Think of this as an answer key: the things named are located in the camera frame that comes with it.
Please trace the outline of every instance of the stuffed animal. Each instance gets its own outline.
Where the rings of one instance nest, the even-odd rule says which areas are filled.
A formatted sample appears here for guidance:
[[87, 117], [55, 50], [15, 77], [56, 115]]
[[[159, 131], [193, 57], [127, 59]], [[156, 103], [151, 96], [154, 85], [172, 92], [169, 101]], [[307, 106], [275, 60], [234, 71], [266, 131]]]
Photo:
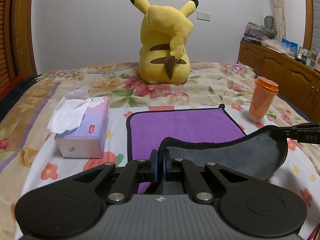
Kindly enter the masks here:
[[187, 2], [180, 10], [150, 5], [147, 0], [130, 0], [144, 14], [140, 39], [139, 74], [148, 84], [180, 84], [188, 79], [190, 62], [184, 45], [193, 30], [187, 19], [198, 0]]

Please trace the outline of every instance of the red logo on tissue box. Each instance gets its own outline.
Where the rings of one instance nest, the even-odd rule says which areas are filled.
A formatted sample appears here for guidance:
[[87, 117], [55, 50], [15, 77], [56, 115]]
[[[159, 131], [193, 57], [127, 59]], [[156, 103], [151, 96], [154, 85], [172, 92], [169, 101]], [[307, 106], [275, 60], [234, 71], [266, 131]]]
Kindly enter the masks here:
[[93, 131], [94, 131], [94, 125], [92, 124], [92, 125], [90, 125], [90, 127], [89, 127], [89, 133], [93, 133]]

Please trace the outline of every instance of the orange tumbler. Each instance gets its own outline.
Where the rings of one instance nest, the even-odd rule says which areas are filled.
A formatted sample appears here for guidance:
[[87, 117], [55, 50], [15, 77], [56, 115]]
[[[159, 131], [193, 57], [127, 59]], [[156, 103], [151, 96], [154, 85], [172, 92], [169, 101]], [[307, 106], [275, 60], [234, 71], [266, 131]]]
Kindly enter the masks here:
[[260, 123], [279, 92], [279, 86], [264, 77], [257, 77], [255, 83], [248, 118], [255, 123]]

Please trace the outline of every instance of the floral blanket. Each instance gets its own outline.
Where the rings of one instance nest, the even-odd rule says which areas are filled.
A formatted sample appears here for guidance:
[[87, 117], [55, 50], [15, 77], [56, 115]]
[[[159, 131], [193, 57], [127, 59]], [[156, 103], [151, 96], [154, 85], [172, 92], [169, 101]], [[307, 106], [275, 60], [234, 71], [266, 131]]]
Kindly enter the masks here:
[[[28, 170], [50, 136], [51, 114], [68, 92], [88, 86], [90, 96], [109, 96], [110, 107], [232, 105], [241, 111], [249, 105], [254, 88], [254, 72], [245, 65], [192, 63], [185, 84], [148, 85], [137, 73], [138, 63], [121, 63], [46, 73], [33, 85], [0, 123], [0, 239], [11, 240], [15, 231], [14, 207], [20, 197]], [[276, 97], [268, 120], [278, 126], [305, 122], [286, 102]], [[289, 141], [299, 147], [320, 174], [317, 145]], [[308, 189], [302, 198], [309, 204]]]

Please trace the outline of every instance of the white wall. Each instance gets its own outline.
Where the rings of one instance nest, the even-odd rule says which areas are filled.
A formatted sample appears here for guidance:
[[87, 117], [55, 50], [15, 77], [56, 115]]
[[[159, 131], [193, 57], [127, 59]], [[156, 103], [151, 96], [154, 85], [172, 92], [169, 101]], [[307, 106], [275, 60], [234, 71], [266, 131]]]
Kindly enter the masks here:
[[[303, 45], [306, 24], [306, 0], [284, 0], [287, 40]], [[265, 0], [264, 14], [274, 16], [273, 0]]]
[[[189, 0], [148, 0], [180, 8]], [[263, 24], [266, 0], [199, 0], [211, 21], [194, 23], [186, 49], [192, 61], [236, 62], [249, 21]], [[38, 73], [138, 61], [143, 15], [129, 0], [32, 0]]]

